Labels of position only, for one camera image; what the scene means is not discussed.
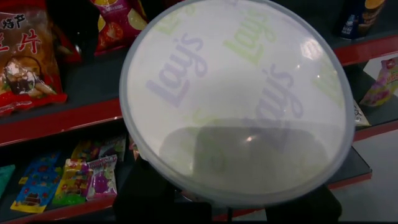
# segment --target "transparent plastic dome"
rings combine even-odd
[[[126,57],[126,126],[182,189],[225,205],[301,196],[330,178],[354,133],[345,73],[322,37],[270,1],[185,1]]]

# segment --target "snack bag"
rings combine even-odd
[[[366,119],[365,115],[361,108],[354,100],[354,114],[355,114],[355,125],[356,126],[370,126],[368,119]]]
[[[51,152],[35,158],[32,162],[30,162],[29,167],[25,170],[25,173],[19,180],[18,184],[26,184],[30,176],[34,173],[54,171],[54,164],[56,163],[59,155],[60,152]]]
[[[84,203],[91,175],[92,170],[89,170],[85,161],[82,159],[67,159],[52,202],[61,205]]]
[[[63,103],[44,0],[0,2],[0,116]]]
[[[137,160],[138,156],[139,156],[139,151],[138,148],[136,146],[136,143],[134,143],[134,140],[132,140],[132,137],[129,135],[129,150],[132,151],[132,155],[134,156],[134,160]]]
[[[51,201],[55,189],[60,181],[60,175],[54,170],[51,172],[35,172],[19,192],[12,210],[42,213]]]
[[[71,159],[83,159],[86,162],[98,158],[101,143],[99,141],[81,140],[73,150]]]
[[[106,156],[117,155],[118,161],[123,162],[124,151],[126,150],[126,135],[116,136],[110,139],[104,140],[101,148],[99,149],[98,158],[104,158]]]
[[[148,22],[147,14],[145,13],[144,7],[142,6],[141,0],[129,0],[130,5],[132,8],[138,12],[138,14]]]
[[[15,165],[0,167],[0,198],[4,190],[6,189],[7,183],[9,182],[14,170]]]
[[[96,54],[130,46],[147,22],[128,0],[90,0],[99,9]]]
[[[93,170],[93,175],[91,176],[90,187],[88,188],[87,200],[112,195],[116,196],[114,167],[117,159],[117,155],[113,155],[88,163],[88,167]]]
[[[58,26],[53,25],[51,30],[55,56],[57,60],[61,63],[81,62],[81,56],[78,52],[80,49],[69,41],[69,39]]]
[[[398,87],[398,57],[381,61],[376,82],[359,102],[365,106],[380,106],[387,102]]]

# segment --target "chinese characters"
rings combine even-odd
[[[21,22],[26,20],[25,14],[17,14],[14,17],[3,19],[1,21],[1,29],[21,28]]]
[[[18,50],[23,51],[27,44],[30,44],[30,51],[33,54],[37,53],[37,43],[41,43],[40,39],[37,38],[37,34],[35,33],[34,29],[30,29],[30,36],[28,34],[22,34],[21,43],[18,44]]]
[[[18,51],[23,51],[27,44],[30,44],[30,51],[33,54],[37,53],[37,44],[42,41],[36,34],[34,29],[29,29],[29,34],[22,33],[21,42],[18,44]],[[2,44],[4,40],[4,33],[0,32],[0,52],[8,51],[10,48]]]

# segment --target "product packaging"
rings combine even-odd
[[[117,160],[117,155],[113,155],[88,163],[88,167],[93,170],[93,175],[91,176],[87,200],[116,196],[114,168]]]
[[[398,87],[398,57],[381,61],[376,82],[359,102],[364,106],[380,106],[387,102]]]
[[[99,9],[96,54],[130,46],[147,22],[128,0],[90,0]]]
[[[65,102],[45,1],[1,1],[0,21],[0,116]]]
[[[55,170],[49,172],[34,172],[22,187],[12,210],[42,213],[54,196],[60,181],[60,174]]]
[[[14,170],[15,165],[0,167],[0,198],[4,190],[6,189],[7,183],[9,182]]]
[[[354,114],[355,114],[355,125],[356,126],[370,126],[368,119],[366,119],[361,108],[354,100]]]
[[[24,175],[22,175],[18,183],[21,185],[26,184],[28,179],[33,174],[55,171],[54,164],[56,163],[59,155],[60,155],[59,151],[51,152],[33,159],[33,161],[30,162],[28,168],[25,170]]]
[[[113,138],[105,139],[99,149],[99,158],[117,155],[118,161],[124,160],[124,151],[126,150],[126,135],[122,134]]]
[[[52,202],[60,205],[84,203],[91,175],[92,170],[89,170],[85,161],[82,159],[67,159]]]

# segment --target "shelf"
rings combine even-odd
[[[358,103],[375,82],[370,75],[363,71],[360,65],[345,67],[345,72],[355,101]],[[386,133],[398,129],[398,97],[395,95],[381,106],[369,107],[359,105],[371,124],[370,127],[357,127],[354,141]]]
[[[58,220],[61,218],[71,218],[111,208],[114,197],[102,198],[73,206],[59,206],[49,203],[45,212],[39,214],[30,214],[10,209],[13,201],[15,201],[22,188],[22,186],[18,184],[18,181],[24,174],[33,157],[38,156],[41,153],[58,149],[61,152],[61,155],[55,166],[61,167],[64,165],[65,160],[70,158],[73,149],[82,136],[85,136],[85,139],[92,138],[93,136],[101,138],[122,133],[127,133],[127,130],[123,122],[119,120],[107,124],[92,126],[85,130],[71,131],[69,133],[52,136],[50,138],[42,138],[6,146],[9,151],[12,152],[5,153],[5,158],[0,158],[0,166],[15,164],[16,169],[0,199],[0,223],[6,222],[22,224],[33,220]],[[116,186],[118,190],[120,190],[124,185],[126,177],[134,165],[132,152],[127,149],[128,145],[124,156],[124,162],[118,164],[115,169]],[[24,154],[24,156],[18,157],[18,154],[21,153]]]
[[[2,166],[7,164],[16,164],[16,170],[6,188],[5,193],[0,199],[0,223],[6,222],[12,224],[22,224],[30,222],[32,220],[58,219],[93,221],[93,217],[100,219],[104,216],[106,216],[109,220],[112,220],[113,211],[111,207],[114,202],[113,197],[67,207],[58,207],[50,204],[44,213],[36,215],[30,215],[29,213],[10,210],[10,206],[17,197],[19,191],[21,190],[21,186],[18,186],[17,184],[18,180],[24,173],[31,158],[33,158],[34,155],[38,154],[37,151],[34,151],[32,149],[40,150],[39,147],[41,147],[41,149],[53,150],[54,148],[57,148],[61,150],[62,155],[60,156],[56,166],[62,166],[64,160],[70,156],[71,149],[75,147],[79,136],[105,136],[109,135],[109,133],[117,134],[121,131],[126,131],[123,121],[116,120],[106,124],[97,124],[86,129],[78,129],[70,131],[68,133],[51,136],[49,138],[36,139],[29,142],[21,142],[19,144],[6,146],[9,150],[6,151],[8,153],[5,153],[4,157],[0,158],[0,164]],[[17,150],[20,148],[25,149],[24,151],[22,151],[24,157],[17,156],[21,153],[21,150]],[[131,151],[126,151],[124,163],[121,164],[121,166],[117,166],[116,168],[116,182],[118,190],[121,190],[121,187],[124,185],[124,183],[127,183],[127,176],[129,175],[130,170],[134,168],[133,163],[134,162]],[[334,189],[336,187],[343,187],[344,185],[358,182],[358,177],[364,177],[365,175],[367,176],[367,179],[370,179],[370,167],[361,158],[361,156],[353,148],[351,148],[348,157],[341,166],[340,170],[336,172],[336,174],[328,181],[327,184],[331,189]],[[242,214],[250,211],[252,210],[236,210],[236,214]],[[216,220],[217,217],[223,217],[223,214],[225,213],[226,208],[218,207],[213,209],[213,216]]]
[[[343,0],[306,0],[305,4],[290,0],[275,2],[293,10],[314,26],[335,50],[343,65],[398,52],[398,27],[392,22],[395,21],[398,1],[387,1],[369,35],[353,41],[336,37],[331,32]],[[91,38],[87,41],[87,49],[92,52],[96,43],[92,39],[93,34],[87,36]],[[127,48],[120,49],[99,57],[86,51],[82,65],[60,68],[68,101],[0,118],[0,146],[122,118],[118,100],[119,77],[127,51]]]

